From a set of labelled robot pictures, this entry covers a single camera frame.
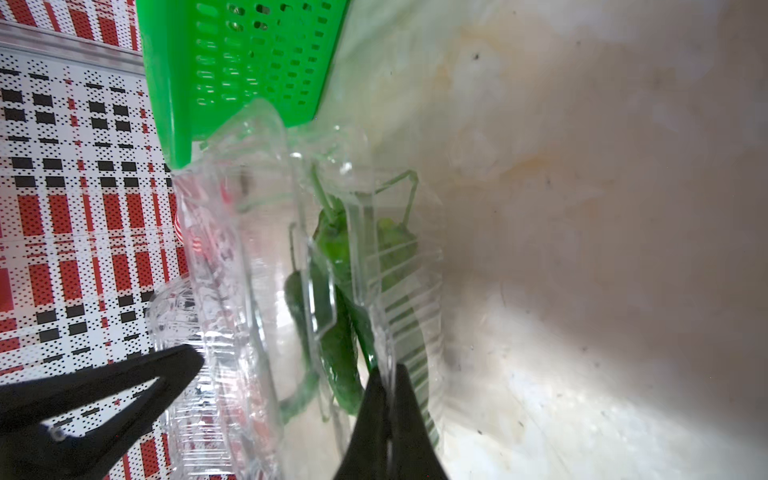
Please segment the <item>clear plastic clamshell with peppers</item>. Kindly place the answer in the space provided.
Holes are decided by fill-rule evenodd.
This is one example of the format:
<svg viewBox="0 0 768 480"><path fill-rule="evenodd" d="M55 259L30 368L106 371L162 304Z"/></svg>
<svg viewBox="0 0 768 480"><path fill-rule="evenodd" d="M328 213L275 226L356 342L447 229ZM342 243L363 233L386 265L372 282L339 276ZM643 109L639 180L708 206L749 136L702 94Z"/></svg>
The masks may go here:
<svg viewBox="0 0 768 480"><path fill-rule="evenodd" d="M175 479L442 479L442 226L416 171L257 100L173 174L188 271L154 301L199 376Z"/></svg>

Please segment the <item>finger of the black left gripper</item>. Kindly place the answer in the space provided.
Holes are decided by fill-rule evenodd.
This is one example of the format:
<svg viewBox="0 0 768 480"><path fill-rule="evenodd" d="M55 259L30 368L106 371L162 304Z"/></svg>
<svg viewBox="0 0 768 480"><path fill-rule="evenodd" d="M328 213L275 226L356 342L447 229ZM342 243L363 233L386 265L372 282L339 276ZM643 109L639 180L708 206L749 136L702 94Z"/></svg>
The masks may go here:
<svg viewBox="0 0 768 480"><path fill-rule="evenodd" d="M103 479L204 365L183 344L96 369L1 387L3 479ZM132 403L82 437L45 420L150 382Z"/></svg>

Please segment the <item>green plastic basket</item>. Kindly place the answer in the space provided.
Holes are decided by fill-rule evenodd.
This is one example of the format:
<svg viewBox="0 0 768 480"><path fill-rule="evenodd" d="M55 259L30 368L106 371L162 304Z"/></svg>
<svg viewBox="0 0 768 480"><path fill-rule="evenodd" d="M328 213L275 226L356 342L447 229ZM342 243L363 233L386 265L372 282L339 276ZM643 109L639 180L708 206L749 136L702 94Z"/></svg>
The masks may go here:
<svg viewBox="0 0 768 480"><path fill-rule="evenodd" d="M136 4L157 136L168 167L257 98L287 127L316 115L348 10L339 0Z"/></svg>

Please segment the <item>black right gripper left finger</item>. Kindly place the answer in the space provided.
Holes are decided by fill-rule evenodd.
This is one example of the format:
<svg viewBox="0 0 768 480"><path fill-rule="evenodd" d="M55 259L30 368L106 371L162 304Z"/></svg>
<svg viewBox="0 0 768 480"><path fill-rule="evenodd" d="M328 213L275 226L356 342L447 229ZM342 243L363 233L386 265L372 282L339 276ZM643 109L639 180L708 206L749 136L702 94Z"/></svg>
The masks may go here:
<svg viewBox="0 0 768 480"><path fill-rule="evenodd" d="M387 392L379 369L374 368L349 446L334 479L387 479L389 434Z"/></svg>

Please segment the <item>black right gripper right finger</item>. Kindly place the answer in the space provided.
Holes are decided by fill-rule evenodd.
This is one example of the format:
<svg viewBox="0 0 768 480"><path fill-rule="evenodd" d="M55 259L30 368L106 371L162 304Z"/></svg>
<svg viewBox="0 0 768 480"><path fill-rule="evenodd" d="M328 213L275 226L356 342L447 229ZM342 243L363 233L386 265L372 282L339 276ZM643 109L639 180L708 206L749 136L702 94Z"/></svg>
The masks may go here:
<svg viewBox="0 0 768 480"><path fill-rule="evenodd" d="M424 424L407 368L397 364L389 407L390 479L442 479L443 469Z"/></svg>

